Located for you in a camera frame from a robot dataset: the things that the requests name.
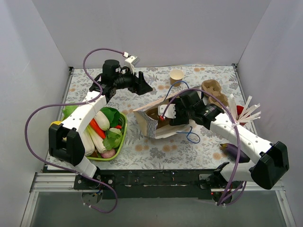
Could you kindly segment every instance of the red cup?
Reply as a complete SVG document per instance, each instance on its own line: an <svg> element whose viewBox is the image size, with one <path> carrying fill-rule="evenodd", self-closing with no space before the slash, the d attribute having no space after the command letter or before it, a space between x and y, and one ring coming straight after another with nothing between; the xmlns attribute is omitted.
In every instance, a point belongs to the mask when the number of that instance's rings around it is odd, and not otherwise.
<svg viewBox="0 0 303 227"><path fill-rule="evenodd" d="M241 113L242 113L242 111L244 110L244 107L243 106L241 106L241 105L238 105L237 106L237 115L239 116Z"/></svg>

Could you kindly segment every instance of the eggplant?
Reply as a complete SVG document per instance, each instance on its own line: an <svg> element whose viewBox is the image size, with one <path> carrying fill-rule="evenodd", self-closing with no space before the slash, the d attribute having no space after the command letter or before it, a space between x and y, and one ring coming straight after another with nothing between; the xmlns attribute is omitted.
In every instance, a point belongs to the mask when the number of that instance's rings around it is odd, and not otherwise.
<svg viewBox="0 0 303 227"><path fill-rule="evenodd" d="M238 154L238 148L231 143L221 143L220 149L233 160L236 160ZM250 158L243 152L240 151L239 163L247 163L250 161Z"/></svg>

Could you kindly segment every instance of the green basket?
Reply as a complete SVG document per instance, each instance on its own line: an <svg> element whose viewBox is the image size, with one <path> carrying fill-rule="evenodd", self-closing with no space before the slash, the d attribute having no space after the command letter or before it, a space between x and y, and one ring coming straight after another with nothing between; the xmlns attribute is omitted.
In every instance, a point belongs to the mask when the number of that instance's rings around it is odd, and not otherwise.
<svg viewBox="0 0 303 227"><path fill-rule="evenodd" d="M109 160L112 160L115 157L117 157L117 155L120 153L120 150L123 146L125 135L126 135L127 118L126 118L124 113L120 113L119 124L121 124L121 126L122 126L121 131L122 131L123 136L122 136L121 144L120 144L118 150L116 150L116 154L114 156L110 157L110 158L102 158L101 155L97 152L98 156L100 156L100 157L90 157L90 156L88 156L87 157L88 159L93 159L93 160L96 160L96 161L109 161Z"/></svg>

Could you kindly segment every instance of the gray floor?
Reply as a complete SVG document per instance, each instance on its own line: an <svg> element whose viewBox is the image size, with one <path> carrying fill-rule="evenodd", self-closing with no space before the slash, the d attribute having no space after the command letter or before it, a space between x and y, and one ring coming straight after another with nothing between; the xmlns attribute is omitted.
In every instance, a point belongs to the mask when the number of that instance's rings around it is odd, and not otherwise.
<svg viewBox="0 0 303 227"><path fill-rule="evenodd" d="M106 209L113 201L101 201ZM285 221L274 191L245 192L235 204L216 207L196 199L120 199L117 209L100 214L81 202L81 193L39 193L33 227L284 227Z"/></svg>

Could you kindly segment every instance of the tabletop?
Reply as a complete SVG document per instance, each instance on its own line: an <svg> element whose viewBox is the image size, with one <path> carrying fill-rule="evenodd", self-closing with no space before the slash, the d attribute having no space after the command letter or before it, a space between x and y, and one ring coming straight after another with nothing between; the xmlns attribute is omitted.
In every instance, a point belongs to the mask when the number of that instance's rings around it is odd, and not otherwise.
<svg viewBox="0 0 303 227"><path fill-rule="evenodd" d="M197 133L201 141L193 144L186 139L186 134L176 134L165 139L151 139L143 136L134 116L133 110L156 101L165 96L170 87L169 72L172 69L183 70L184 80L189 87L201 86L204 80L215 79L221 87L222 93L233 94L237 105L244 105L239 82L232 66L169 66L136 68L142 71L146 82L153 88L152 92L138 96L127 89L118 90L107 106L118 109L127 116L127 132L123 147L119 155L110 161L95 161L93 164L100 169L204 169L217 168L225 161L231 161L219 149L220 143L228 142L218 134L205 127L196 125L193 132ZM102 69L88 69L92 77L96 77ZM91 80L83 69L75 69L72 75L67 103L82 101L91 86ZM185 84L174 87L171 92L181 91ZM251 123L245 127L252 131ZM58 159L47 156L51 163L67 166ZM49 170L57 169L48 166Z"/></svg>

